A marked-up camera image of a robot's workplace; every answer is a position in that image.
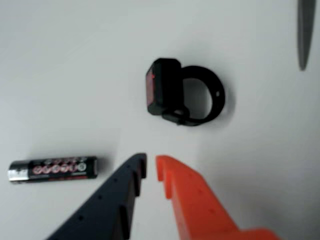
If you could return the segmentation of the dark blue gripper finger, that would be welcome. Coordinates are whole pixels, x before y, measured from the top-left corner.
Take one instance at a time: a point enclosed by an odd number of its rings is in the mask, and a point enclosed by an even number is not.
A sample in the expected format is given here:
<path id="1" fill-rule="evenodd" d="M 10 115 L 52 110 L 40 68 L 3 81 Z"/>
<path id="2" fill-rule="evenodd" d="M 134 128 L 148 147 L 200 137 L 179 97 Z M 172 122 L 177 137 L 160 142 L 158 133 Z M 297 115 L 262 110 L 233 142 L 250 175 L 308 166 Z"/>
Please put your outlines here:
<path id="1" fill-rule="evenodd" d="M 147 176 L 147 155 L 126 160 L 56 231 L 50 240 L 128 240 L 135 199 Z"/>

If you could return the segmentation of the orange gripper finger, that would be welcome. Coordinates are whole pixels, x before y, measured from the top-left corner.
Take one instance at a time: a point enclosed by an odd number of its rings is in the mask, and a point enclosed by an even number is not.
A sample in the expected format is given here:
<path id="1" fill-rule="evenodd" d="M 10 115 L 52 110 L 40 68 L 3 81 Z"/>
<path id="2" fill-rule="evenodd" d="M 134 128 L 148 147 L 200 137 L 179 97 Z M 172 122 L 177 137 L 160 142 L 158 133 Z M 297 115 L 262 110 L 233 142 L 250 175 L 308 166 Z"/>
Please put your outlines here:
<path id="1" fill-rule="evenodd" d="M 182 240 L 277 240 L 266 228 L 239 229 L 209 185 L 194 169 L 168 156 L 155 158 L 158 180 L 172 202 Z"/>

